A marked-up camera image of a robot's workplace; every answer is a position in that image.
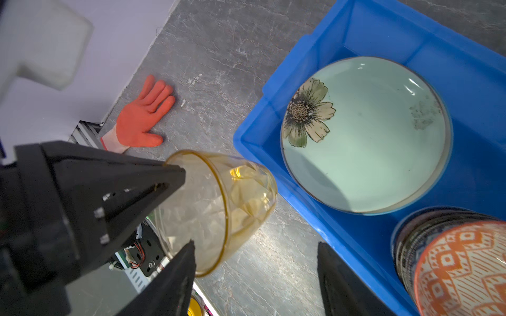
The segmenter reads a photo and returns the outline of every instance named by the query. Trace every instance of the orange glove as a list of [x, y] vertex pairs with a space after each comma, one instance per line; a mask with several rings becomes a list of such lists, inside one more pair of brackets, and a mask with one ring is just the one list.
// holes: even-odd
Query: orange glove
[[155, 84], [155, 77], [149, 75], [139, 97], [123, 108], [116, 126], [101, 138], [104, 148], [123, 152], [128, 147], [159, 146], [163, 138], [148, 132], [174, 105], [176, 98], [170, 95], [172, 92], [170, 85], [163, 80]]

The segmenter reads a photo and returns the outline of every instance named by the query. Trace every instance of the flower pattern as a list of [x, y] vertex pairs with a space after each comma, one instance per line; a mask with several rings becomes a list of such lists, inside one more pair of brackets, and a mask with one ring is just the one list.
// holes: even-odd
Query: flower pattern
[[331, 102], [321, 102], [328, 88], [318, 79], [310, 78], [291, 98], [283, 120], [282, 137], [294, 147], [305, 147], [309, 137], [319, 143], [330, 132], [326, 121], [334, 116]]

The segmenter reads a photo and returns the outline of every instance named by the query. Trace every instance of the glass cup rim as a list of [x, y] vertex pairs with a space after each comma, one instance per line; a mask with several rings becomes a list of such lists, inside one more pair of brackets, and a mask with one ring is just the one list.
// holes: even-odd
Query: glass cup rim
[[224, 189], [225, 185], [223, 184], [223, 182], [217, 172], [216, 166], [213, 164], [213, 162], [211, 160], [209, 160], [202, 153], [199, 153], [199, 152], [197, 152], [195, 150], [191, 150], [191, 149], [182, 149], [182, 150], [179, 150], [179, 151], [173, 153], [172, 155], [170, 155], [165, 160], [165, 163], [163, 165], [170, 164], [171, 160], [174, 160], [175, 158], [177, 158], [179, 156], [184, 156], [184, 155], [194, 155], [194, 156], [200, 158], [207, 165], [207, 167], [211, 170], [211, 172], [213, 173], [213, 176], [216, 179], [216, 182], [218, 183], [218, 187], [220, 188], [220, 192], [221, 192], [221, 195], [223, 198], [223, 209], [225, 211], [225, 218], [224, 218], [224, 220], [225, 220], [225, 236], [223, 238], [223, 245], [222, 245], [222, 249], [220, 251], [220, 255], [218, 256], [218, 258], [216, 259], [214, 264], [209, 269], [207, 269], [207, 271], [204, 271], [204, 272], [195, 271], [195, 276], [198, 278], [201, 278], [201, 277], [205, 277], [208, 274], [210, 274], [211, 272], [213, 272], [216, 269], [216, 267], [218, 267], [218, 265], [220, 264], [224, 254], [225, 254], [226, 244], [228, 243], [228, 239], [230, 237], [228, 198], [227, 198], [226, 191]]

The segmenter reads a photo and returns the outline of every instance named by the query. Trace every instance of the screw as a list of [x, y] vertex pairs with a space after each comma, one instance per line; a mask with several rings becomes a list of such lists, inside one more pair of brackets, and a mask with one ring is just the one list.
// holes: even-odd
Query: screw
[[95, 218], [103, 218], [105, 216], [104, 208], [101, 206], [93, 211]]
[[105, 245], [108, 244], [110, 241], [109, 234], [105, 234], [102, 237], [100, 237], [100, 244]]

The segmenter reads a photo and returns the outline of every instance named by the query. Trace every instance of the blue plastic bin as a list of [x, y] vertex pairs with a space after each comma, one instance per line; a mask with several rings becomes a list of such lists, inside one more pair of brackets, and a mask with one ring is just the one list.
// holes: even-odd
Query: blue plastic bin
[[[388, 214], [326, 207], [297, 185], [281, 157], [281, 123], [292, 95], [319, 69], [352, 56], [383, 57], [414, 70], [440, 94], [452, 118], [453, 150], [440, 180], [418, 201]], [[390, 255], [400, 219], [436, 205], [506, 219], [506, 59], [415, 10], [394, 0], [338, 0], [263, 93], [235, 133], [235, 148], [271, 170], [281, 195], [393, 312], [418, 314]]]

